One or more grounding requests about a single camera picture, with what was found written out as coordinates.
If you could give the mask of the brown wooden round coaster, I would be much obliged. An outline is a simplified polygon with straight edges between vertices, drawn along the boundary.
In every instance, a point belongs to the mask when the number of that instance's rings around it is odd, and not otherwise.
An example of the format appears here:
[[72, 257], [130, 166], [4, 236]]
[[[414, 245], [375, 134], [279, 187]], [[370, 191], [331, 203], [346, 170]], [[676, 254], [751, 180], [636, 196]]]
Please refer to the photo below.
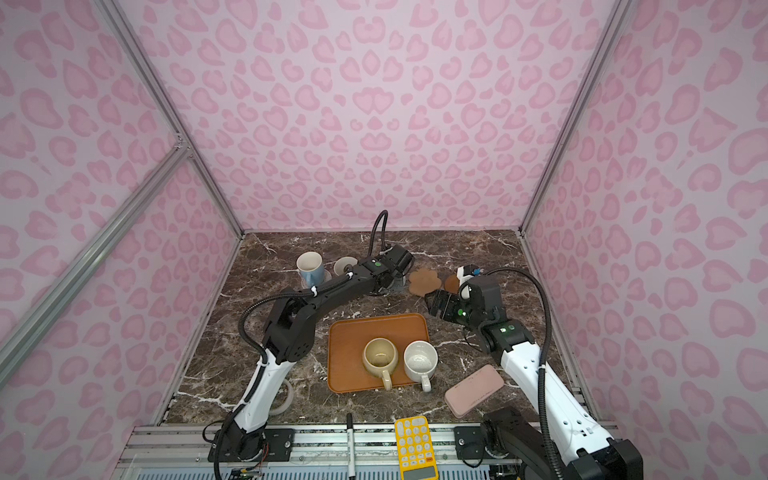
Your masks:
[[448, 291], [449, 293], [452, 293], [454, 295], [458, 295], [459, 294], [459, 290], [460, 290], [460, 286], [461, 286], [461, 281], [460, 281], [459, 277], [457, 275], [453, 274], [453, 275], [450, 275], [444, 281], [443, 288], [446, 291]]

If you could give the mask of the white speckled mug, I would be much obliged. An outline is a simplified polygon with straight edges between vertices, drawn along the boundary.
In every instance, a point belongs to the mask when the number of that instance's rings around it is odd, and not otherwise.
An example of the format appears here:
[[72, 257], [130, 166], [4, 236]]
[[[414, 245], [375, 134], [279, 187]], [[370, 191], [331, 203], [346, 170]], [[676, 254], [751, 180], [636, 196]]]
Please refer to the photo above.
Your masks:
[[405, 373], [408, 378], [418, 383], [423, 392], [432, 391], [431, 378], [439, 361], [435, 347], [423, 340], [410, 343], [403, 354]]

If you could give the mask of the beige ceramic mug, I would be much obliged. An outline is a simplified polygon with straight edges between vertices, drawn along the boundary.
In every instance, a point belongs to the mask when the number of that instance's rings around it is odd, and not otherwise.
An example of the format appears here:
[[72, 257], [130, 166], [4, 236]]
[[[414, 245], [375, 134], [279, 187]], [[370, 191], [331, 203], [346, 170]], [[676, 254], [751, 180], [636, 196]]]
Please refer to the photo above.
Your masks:
[[374, 338], [364, 347], [362, 361], [365, 370], [379, 379], [385, 390], [393, 388], [392, 376], [397, 368], [399, 354], [396, 346], [386, 338]]

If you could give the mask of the cork flower shaped coaster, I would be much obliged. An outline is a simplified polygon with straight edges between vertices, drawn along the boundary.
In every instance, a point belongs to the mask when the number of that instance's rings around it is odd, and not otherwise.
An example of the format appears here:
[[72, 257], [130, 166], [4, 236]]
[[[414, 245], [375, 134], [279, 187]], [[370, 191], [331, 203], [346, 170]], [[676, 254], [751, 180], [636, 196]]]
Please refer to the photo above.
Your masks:
[[442, 286], [442, 280], [435, 270], [420, 268], [409, 274], [408, 290], [418, 297], [425, 297]]

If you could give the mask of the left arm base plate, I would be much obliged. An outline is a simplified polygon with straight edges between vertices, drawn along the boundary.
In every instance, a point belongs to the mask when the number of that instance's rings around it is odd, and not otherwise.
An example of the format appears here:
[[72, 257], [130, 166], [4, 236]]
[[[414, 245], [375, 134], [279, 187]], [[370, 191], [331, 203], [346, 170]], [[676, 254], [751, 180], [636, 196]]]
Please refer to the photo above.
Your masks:
[[245, 433], [232, 425], [225, 433], [218, 431], [208, 453], [208, 461], [221, 463], [288, 461], [293, 449], [295, 431], [291, 428], [261, 428]]

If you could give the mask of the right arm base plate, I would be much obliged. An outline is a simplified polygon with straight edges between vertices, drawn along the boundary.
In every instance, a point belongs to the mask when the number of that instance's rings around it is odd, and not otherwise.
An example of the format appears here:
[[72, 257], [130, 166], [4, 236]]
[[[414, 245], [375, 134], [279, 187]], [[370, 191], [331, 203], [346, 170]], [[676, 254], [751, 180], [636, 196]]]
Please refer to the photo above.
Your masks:
[[473, 468], [496, 454], [495, 433], [485, 424], [457, 426], [453, 434], [457, 458]]

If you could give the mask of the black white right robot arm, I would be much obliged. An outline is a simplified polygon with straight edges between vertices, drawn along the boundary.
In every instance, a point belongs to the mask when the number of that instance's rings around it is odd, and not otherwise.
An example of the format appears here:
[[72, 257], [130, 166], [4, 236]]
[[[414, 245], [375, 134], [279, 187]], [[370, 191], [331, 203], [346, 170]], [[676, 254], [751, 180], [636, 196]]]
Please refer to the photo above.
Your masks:
[[512, 406], [484, 415], [485, 447], [494, 455], [519, 459], [540, 479], [640, 479], [644, 461], [628, 439], [615, 438], [575, 399], [548, 364], [552, 344], [552, 312], [541, 283], [526, 271], [520, 276], [536, 289], [543, 308], [545, 337], [533, 334], [508, 316], [493, 271], [459, 274], [452, 293], [439, 289], [425, 296], [429, 314], [474, 333], [490, 355], [535, 408], [533, 427]]

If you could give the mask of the lavender mug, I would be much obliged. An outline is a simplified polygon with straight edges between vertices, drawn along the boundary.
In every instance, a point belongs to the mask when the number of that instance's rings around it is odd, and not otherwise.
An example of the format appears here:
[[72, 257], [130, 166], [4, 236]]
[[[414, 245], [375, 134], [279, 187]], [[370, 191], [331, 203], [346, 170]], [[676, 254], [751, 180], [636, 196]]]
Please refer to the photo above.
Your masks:
[[349, 273], [357, 264], [358, 260], [355, 257], [345, 256], [334, 263], [333, 272], [336, 276], [343, 276]]

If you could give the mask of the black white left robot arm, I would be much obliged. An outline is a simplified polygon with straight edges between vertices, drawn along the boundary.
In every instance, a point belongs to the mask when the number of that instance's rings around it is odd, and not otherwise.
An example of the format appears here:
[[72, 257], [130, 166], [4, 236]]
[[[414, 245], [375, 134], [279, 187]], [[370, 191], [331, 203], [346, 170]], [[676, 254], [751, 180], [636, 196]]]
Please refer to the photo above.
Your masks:
[[315, 343], [317, 322], [332, 310], [364, 296], [386, 294], [405, 277], [413, 255], [386, 242], [389, 213], [374, 221], [367, 256], [331, 280], [295, 290], [287, 288], [248, 306], [238, 333], [258, 355], [256, 369], [234, 409], [209, 441], [208, 461], [251, 461], [266, 452], [265, 429], [273, 401], [287, 374]]

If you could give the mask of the light blue mug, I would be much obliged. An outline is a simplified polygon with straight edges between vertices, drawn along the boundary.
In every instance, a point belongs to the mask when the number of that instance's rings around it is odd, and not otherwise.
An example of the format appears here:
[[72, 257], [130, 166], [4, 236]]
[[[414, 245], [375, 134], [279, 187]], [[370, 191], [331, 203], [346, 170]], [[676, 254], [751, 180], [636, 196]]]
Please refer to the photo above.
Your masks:
[[320, 253], [302, 253], [296, 260], [296, 266], [304, 288], [312, 288], [325, 282], [326, 270]]

